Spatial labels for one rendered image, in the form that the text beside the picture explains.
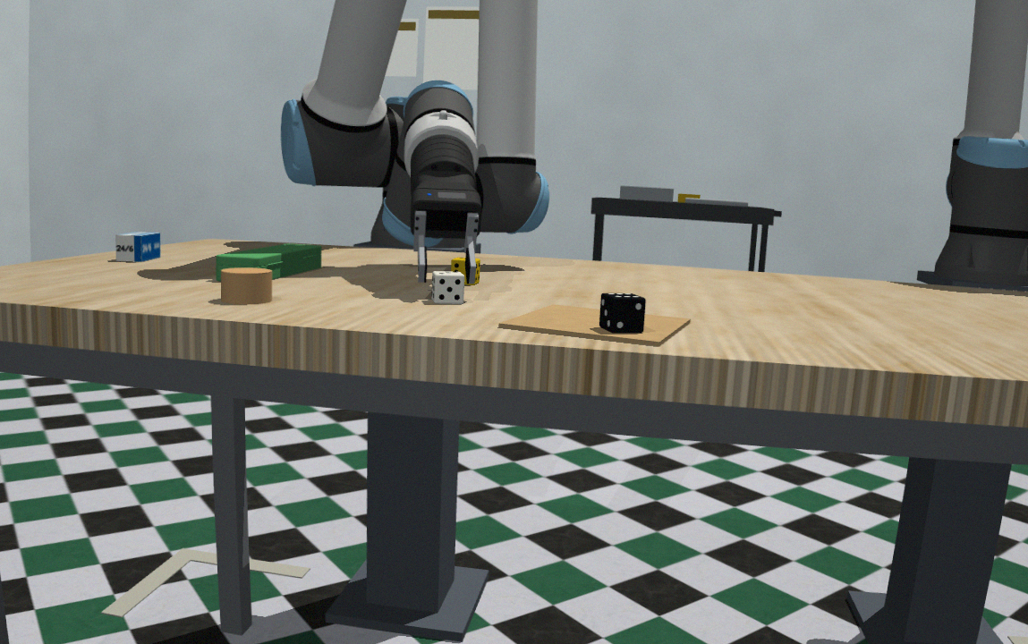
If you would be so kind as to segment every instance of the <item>checkered floor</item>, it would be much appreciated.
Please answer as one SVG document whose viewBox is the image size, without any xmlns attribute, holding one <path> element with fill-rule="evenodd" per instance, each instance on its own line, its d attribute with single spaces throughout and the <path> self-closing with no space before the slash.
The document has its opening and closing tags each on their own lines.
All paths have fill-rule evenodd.
<svg viewBox="0 0 1028 644">
<path fill-rule="evenodd" d="M 247 428 L 252 558 L 309 568 L 252 572 L 268 616 L 248 641 L 415 641 L 322 619 L 366 558 L 366 416 L 252 401 Z M 857 640 L 845 593 L 886 591 L 907 473 L 906 458 L 482 424 L 464 424 L 458 459 L 457 565 L 490 572 L 468 644 Z M 0 373 L 11 643 L 244 641 L 216 628 L 201 563 L 101 614 L 171 553 L 215 551 L 211 493 L 206 396 Z M 1028 636 L 1028 466 L 984 614 Z"/>
</svg>

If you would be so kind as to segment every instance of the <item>black side table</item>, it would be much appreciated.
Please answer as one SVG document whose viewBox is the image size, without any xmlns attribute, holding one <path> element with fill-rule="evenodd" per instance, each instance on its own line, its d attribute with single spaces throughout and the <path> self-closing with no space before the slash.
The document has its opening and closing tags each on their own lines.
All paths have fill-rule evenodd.
<svg viewBox="0 0 1028 644">
<path fill-rule="evenodd" d="M 661 219 L 693 219 L 695 221 L 725 221 L 750 223 L 751 244 L 748 249 L 748 271 L 756 267 L 756 227 L 760 232 L 760 272 L 764 273 L 764 256 L 768 253 L 768 227 L 777 216 L 778 209 L 740 207 L 740 205 L 689 204 L 681 202 L 652 202 L 616 200 L 612 196 L 594 196 L 592 215 L 597 217 L 592 229 L 592 259 L 600 261 L 600 243 L 604 234 L 604 216 L 656 216 Z"/>
</svg>

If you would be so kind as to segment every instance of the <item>metal table frame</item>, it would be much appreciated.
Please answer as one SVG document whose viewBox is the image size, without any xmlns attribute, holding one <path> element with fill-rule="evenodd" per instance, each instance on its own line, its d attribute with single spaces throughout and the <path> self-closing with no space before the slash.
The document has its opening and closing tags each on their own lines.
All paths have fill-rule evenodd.
<svg viewBox="0 0 1028 644">
<path fill-rule="evenodd" d="M 594 196 L 590 212 L 596 216 L 594 225 L 592 225 L 592 259 L 594 261 L 600 261 L 604 216 L 652 216 L 659 217 L 659 219 L 750 223 L 751 241 L 748 248 L 748 271 L 756 267 L 756 228 L 760 227 L 761 273 L 764 273 L 764 258 L 768 254 L 768 227 L 774 223 L 777 216 L 780 216 L 778 209 L 738 207 L 738 205 L 617 200 L 613 196 Z"/>
<path fill-rule="evenodd" d="M 335 605 L 344 603 L 346 612 L 328 613 L 328 620 L 339 618 L 337 623 L 373 622 L 388 632 L 437 632 L 445 640 L 464 639 L 465 629 L 444 633 L 445 624 L 465 611 L 473 612 L 478 599 L 472 595 L 480 594 L 479 576 L 481 582 L 485 576 L 484 571 L 452 568 L 455 434 L 457 421 L 470 420 L 910 456 L 888 592 L 850 594 L 854 619 L 875 644 L 1000 641 L 983 619 L 983 604 L 1011 464 L 1028 463 L 1028 428 L 499 390 L 3 342 L 0 371 L 211 396 L 224 633 L 242 634 L 252 623 L 244 476 L 244 400 L 252 399 L 370 413 L 370 575 L 356 575 L 339 595 Z M 392 463 L 420 461 L 411 458 L 412 450 L 436 457 L 438 468 L 427 462 L 424 468 L 391 473 Z M 420 477 L 415 481 L 410 476 Z M 407 495 L 408 503 L 392 500 L 400 493 Z M 417 527 L 411 523 L 416 517 L 423 521 Z M 368 607 L 368 597 L 379 604 Z M 429 614 L 436 603 L 439 612 Z M 6 641 L 0 570 L 0 644 Z"/>
</svg>

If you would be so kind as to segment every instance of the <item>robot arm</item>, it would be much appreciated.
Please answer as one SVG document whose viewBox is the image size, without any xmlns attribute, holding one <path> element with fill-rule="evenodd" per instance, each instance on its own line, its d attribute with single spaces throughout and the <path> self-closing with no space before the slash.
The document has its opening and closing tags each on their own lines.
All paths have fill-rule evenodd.
<svg viewBox="0 0 1028 644">
<path fill-rule="evenodd" d="M 522 232 L 546 215 L 549 187 L 534 157 L 537 0 L 481 0 L 478 99 L 492 106 L 488 145 L 469 99 L 449 82 L 424 82 L 402 106 L 382 101 L 405 5 L 336 0 L 319 76 L 284 105 L 282 150 L 297 183 L 382 187 L 381 224 L 414 245 L 425 281 L 425 249 L 455 250 L 428 232 L 461 240 L 473 265 L 482 217 L 487 230 Z"/>
</svg>

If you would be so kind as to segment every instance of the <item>background table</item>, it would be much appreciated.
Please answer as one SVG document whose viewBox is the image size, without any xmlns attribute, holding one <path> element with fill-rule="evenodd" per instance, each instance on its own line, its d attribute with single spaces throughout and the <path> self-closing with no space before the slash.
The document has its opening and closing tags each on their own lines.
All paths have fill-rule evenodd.
<svg viewBox="0 0 1028 644">
<path fill-rule="evenodd" d="M 853 593 L 854 618 L 869 641 L 996 641 L 983 603 L 1009 465 L 1028 464 L 1025 294 L 490 254 L 467 305 L 436 306 L 412 250 L 325 246 L 272 302 L 220 305 L 214 256 L 260 245 L 0 267 L 0 371 L 211 396 L 224 632 L 251 624 L 244 400 L 257 399 L 369 413 L 369 567 L 331 607 L 338 623 L 452 636 L 473 610 L 478 572 L 452 567 L 469 420 L 909 456 L 888 593 Z M 498 327 L 619 291 L 693 322 L 660 347 Z M 410 450 L 425 457 L 391 474 Z"/>
<path fill-rule="evenodd" d="M 594 196 L 592 215 L 592 259 L 600 261 L 600 243 L 604 236 L 604 216 L 653 216 L 659 219 L 691 219 L 694 221 L 721 221 L 750 223 L 751 241 L 748 245 L 748 271 L 756 265 L 756 227 L 760 227 L 760 272 L 764 273 L 764 258 L 768 255 L 768 227 L 780 216 L 778 209 L 742 207 L 727 204 L 698 204 L 683 202 L 655 202 L 648 200 L 615 200 L 612 196 Z"/>
</svg>

